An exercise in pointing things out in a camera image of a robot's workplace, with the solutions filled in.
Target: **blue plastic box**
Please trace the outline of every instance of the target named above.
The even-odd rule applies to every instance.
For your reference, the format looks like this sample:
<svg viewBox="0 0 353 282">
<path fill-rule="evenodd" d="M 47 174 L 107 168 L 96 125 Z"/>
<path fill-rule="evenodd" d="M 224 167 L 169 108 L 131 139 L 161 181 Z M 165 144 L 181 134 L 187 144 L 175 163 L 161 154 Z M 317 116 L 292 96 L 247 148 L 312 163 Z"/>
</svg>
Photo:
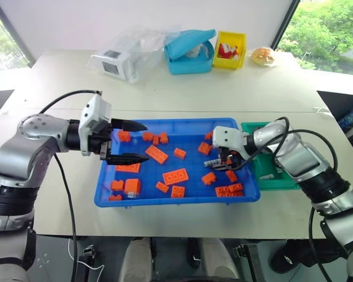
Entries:
<svg viewBox="0 0 353 282">
<path fill-rule="evenodd" d="M 165 56 L 169 70 L 173 75 L 181 75 L 187 73 L 204 73 L 212 69 L 212 61 L 214 57 L 214 48 L 209 39 L 216 35 L 216 31 L 183 31 L 180 36 L 165 46 Z M 187 52 L 194 49 L 199 44 L 207 47 L 208 57 L 204 48 L 196 58 L 185 56 Z"/>
<path fill-rule="evenodd" d="M 242 170 L 236 171 L 238 180 L 244 186 L 243 197 L 216 197 L 215 188 L 218 186 L 230 185 L 225 172 L 216 172 L 204 167 L 206 160 L 216 159 L 218 151 L 212 149 L 208 156 L 201 154 L 197 149 L 201 142 L 210 143 L 211 140 L 204 140 L 206 133 L 212 131 L 214 127 L 228 126 L 238 128 L 233 119 L 165 119 L 165 120 L 139 120 L 147 125 L 150 132 L 159 134 L 167 132 L 168 144 L 159 144 L 157 147 L 168 154 L 169 158 L 163 165 L 154 159 L 143 162 L 139 173 L 116 172 L 115 166 L 108 166 L 102 162 L 94 202 L 99 207 L 128 207 L 155 204 L 186 204 L 186 203 L 240 203 L 255 202 L 260 198 L 260 192 L 251 173 L 250 165 Z M 112 153 L 140 153 L 145 155 L 145 150 L 151 142 L 142 140 L 142 132 L 131 133 L 132 139 L 129 143 L 121 143 L 118 140 L 117 132 L 112 134 Z M 178 147 L 187 152 L 184 160 L 174 156 L 174 149 Z M 186 168 L 189 180 L 176 184 L 185 187 L 184 198 L 171 198 L 171 186 L 167 193 L 158 190 L 157 182 L 164 182 L 162 174 L 172 170 Z M 201 177 L 209 172 L 214 172 L 217 181 L 212 185 L 204 185 Z M 113 193 L 110 190 L 111 182 L 115 180 L 126 180 L 138 178 L 141 182 L 140 195 L 136 199 L 127 198 L 122 192 Z M 112 194 L 121 194 L 122 201 L 109 201 Z"/>
</svg>

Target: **gray floor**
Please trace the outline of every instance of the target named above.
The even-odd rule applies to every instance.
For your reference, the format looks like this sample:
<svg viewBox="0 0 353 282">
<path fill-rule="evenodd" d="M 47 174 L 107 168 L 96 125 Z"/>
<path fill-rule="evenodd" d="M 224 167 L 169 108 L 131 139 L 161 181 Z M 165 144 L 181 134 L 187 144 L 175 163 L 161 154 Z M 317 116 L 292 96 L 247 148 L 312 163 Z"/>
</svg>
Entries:
<svg viewBox="0 0 353 282">
<path fill-rule="evenodd" d="M 79 253 L 83 247 L 90 244 L 98 246 L 100 256 L 96 265 L 105 263 L 100 282 L 117 281 L 125 250 L 131 238 L 129 237 L 86 237 L 79 241 Z M 229 252 L 242 240 L 223 240 Z M 317 266 L 311 268 L 298 266 L 286 274 L 277 274 L 269 266 L 270 256 L 285 241 L 262 241 L 257 244 L 259 257 L 264 277 L 268 282 L 305 282 L 323 281 L 324 278 Z M 155 260 L 154 278 L 178 278 L 202 275 L 201 267 L 197 270 L 190 268 L 186 261 L 186 239 L 183 238 L 157 238 L 157 257 Z M 68 239 L 57 237 L 38 236 L 36 249 L 37 257 L 34 265 L 29 269 L 31 281 L 36 282 L 61 282 L 69 281 L 72 272 L 72 260 L 68 255 Z M 248 263 L 245 258 L 234 258 L 239 272 L 246 281 L 251 280 Z M 328 274 L 333 282 L 342 282 L 346 279 L 346 261 L 338 259 L 325 264 Z M 95 282 L 99 271 L 92 271 L 89 282 Z"/>
</svg>

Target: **blue plastic tray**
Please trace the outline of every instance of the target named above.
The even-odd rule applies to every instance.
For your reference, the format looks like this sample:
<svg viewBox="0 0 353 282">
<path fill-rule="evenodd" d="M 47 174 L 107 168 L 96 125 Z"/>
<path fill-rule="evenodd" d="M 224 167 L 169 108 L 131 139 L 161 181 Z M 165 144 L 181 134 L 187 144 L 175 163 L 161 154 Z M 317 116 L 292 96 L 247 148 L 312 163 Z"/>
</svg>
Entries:
<svg viewBox="0 0 353 282">
<path fill-rule="evenodd" d="M 169 155 L 163 165 L 154 159 L 143 162 L 139 173 L 116 172 L 115 166 L 108 166 L 102 162 L 94 202 L 99 207 L 128 207 L 153 204 L 187 204 L 187 203 L 239 203 L 255 202 L 260 198 L 260 192 L 255 176 L 251 173 L 250 164 L 240 171 L 236 171 L 238 180 L 244 186 L 243 197 L 216 197 L 215 187 L 227 186 L 230 183 L 224 172 L 214 173 L 217 181 L 212 185 L 203 184 L 201 177 L 211 169 L 204 167 L 206 160 L 216 159 L 218 151 L 212 149 L 208 156 L 197 151 L 201 142 L 211 143 L 211 140 L 204 140 L 206 133 L 213 131 L 214 127 L 228 126 L 238 128 L 237 123 L 230 118 L 220 119 L 164 119 L 164 120 L 137 120 L 148 127 L 150 132 L 159 134 L 167 132 L 168 144 L 160 144 L 157 147 Z M 129 143 L 119 142 L 117 131 L 112 133 L 112 154 L 123 152 L 145 154 L 145 150 L 151 142 L 142 140 L 142 132 L 132 132 L 132 139 Z M 174 156 L 174 149 L 178 147 L 187 152 L 184 160 Z M 185 187 L 184 198 L 171 198 L 171 186 L 167 193 L 158 190 L 155 185 L 158 181 L 164 182 L 162 174 L 171 170 L 186 168 L 189 180 L 176 185 Z M 141 191 L 136 199 L 127 198 L 122 192 L 113 193 L 110 185 L 113 180 L 126 180 L 138 178 L 141 182 Z M 112 194 L 121 194 L 122 201 L 109 201 Z"/>
</svg>

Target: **orange lego brick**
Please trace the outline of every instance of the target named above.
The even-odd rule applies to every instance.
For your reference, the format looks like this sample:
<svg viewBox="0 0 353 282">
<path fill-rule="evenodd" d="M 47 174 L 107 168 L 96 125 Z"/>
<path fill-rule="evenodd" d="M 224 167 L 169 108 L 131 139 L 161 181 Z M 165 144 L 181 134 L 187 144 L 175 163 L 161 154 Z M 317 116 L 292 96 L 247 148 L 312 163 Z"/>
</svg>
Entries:
<svg viewBox="0 0 353 282">
<path fill-rule="evenodd" d="M 116 195 L 116 196 L 112 195 L 112 196 L 108 197 L 108 200 L 109 201 L 121 201 L 121 200 L 123 200 L 123 197 L 122 197 L 122 195 Z"/>
<path fill-rule="evenodd" d="M 243 197 L 243 191 L 235 191 L 230 194 L 231 194 L 231 197 Z"/>
<path fill-rule="evenodd" d="M 241 191 L 243 190 L 243 186 L 240 183 L 235 183 L 233 185 L 229 185 L 230 192 Z"/>
<path fill-rule="evenodd" d="M 238 181 L 237 176 L 235 175 L 235 173 L 232 170 L 227 170 L 225 173 L 231 183 Z"/>
<path fill-rule="evenodd" d="M 144 141 L 153 141 L 153 132 L 143 132 L 142 140 Z"/>
<path fill-rule="evenodd" d="M 204 136 L 204 139 L 205 139 L 205 140 L 212 139 L 212 136 L 213 136 L 213 131 L 208 132 L 208 133 Z"/>
<path fill-rule="evenodd" d="M 162 182 L 158 182 L 155 187 L 159 188 L 159 190 L 161 190 L 164 193 L 167 193 L 167 191 L 169 190 L 169 186 L 164 185 Z"/>
<path fill-rule="evenodd" d="M 162 176 L 164 177 L 164 182 L 166 185 L 176 184 L 189 179 L 186 169 L 177 169 L 172 172 L 165 172 Z"/>
<path fill-rule="evenodd" d="M 129 131 L 120 130 L 118 132 L 118 137 L 120 142 L 130 142 L 131 141 L 131 133 Z"/>
<path fill-rule="evenodd" d="M 124 193 L 129 198 L 134 198 L 140 194 L 140 180 L 138 179 L 127 179 L 125 181 Z"/>
<path fill-rule="evenodd" d="M 172 198 L 183 198 L 184 191 L 185 191 L 185 188 L 182 186 L 173 186 L 171 189 L 171 197 Z"/>
<path fill-rule="evenodd" d="M 115 170 L 117 172 L 133 172 L 133 173 L 138 173 L 140 171 L 140 164 L 139 163 L 135 163 L 135 164 L 131 164 L 129 166 L 121 166 L 121 165 L 117 165 L 115 167 Z"/>
<path fill-rule="evenodd" d="M 150 145 L 145 151 L 148 156 L 151 156 L 156 162 L 163 164 L 169 157 L 163 151 L 159 150 L 157 147 Z"/>
<path fill-rule="evenodd" d="M 186 151 L 183 151 L 182 149 L 179 149 L 179 148 L 175 148 L 174 156 L 179 157 L 182 160 L 184 160 L 184 158 L 186 156 Z"/>
<path fill-rule="evenodd" d="M 158 143 L 159 143 L 159 136 L 153 135 L 153 145 L 158 145 Z"/>
<path fill-rule="evenodd" d="M 217 180 L 217 177 L 214 173 L 209 172 L 208 174 L 204 175 L 201 180 L 205 185 L 210 185 Z"/>
<path fill-rule="evenodd" d="M 124 188 L 124 181 L 123 180 L 114 180 L 111 182 L 110 189 L 112 191 L 123 191 Z"/>
<path fill-rule="evenodd" d="M 216 187 L 216 196 L 217 197 L 225 197 L 225 194 L 229 191 L 228 186 Z"/>
<path fill-rule="evenodd" d="M 209 154 L 209 152 L 211 151 L 211 149 L 212 149 L 211 145 L 206 144 L 205 142 L 201 142 L 201 144 L 198 148 L 198 151 L 207 156 Z"/>
<path fill-rule="evenodd" d="M 169 143 L 169 138 L 167 137 L 167 133 L 166 132 L 161 132 L 159 134 L 159 141 L 162 143 L 162 144 L 167 144 Z"/>
</svg>

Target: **window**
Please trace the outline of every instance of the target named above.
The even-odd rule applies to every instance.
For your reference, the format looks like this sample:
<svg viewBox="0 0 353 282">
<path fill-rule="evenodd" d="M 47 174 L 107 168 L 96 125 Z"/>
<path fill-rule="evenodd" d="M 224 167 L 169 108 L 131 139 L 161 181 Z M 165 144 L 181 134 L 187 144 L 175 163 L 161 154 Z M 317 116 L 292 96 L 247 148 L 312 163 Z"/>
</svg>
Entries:
<svg viewBox="0 0 353 282">
<path fill-rule="evenodd" d="M 29 61 L 0 20 L 0 71 L 28 68 Z"/>
<path fill-rule="evenodd" d="M 353 75 L 353 0 L 301 0 L 278 50 L 304 69 Z"/>
</svg>

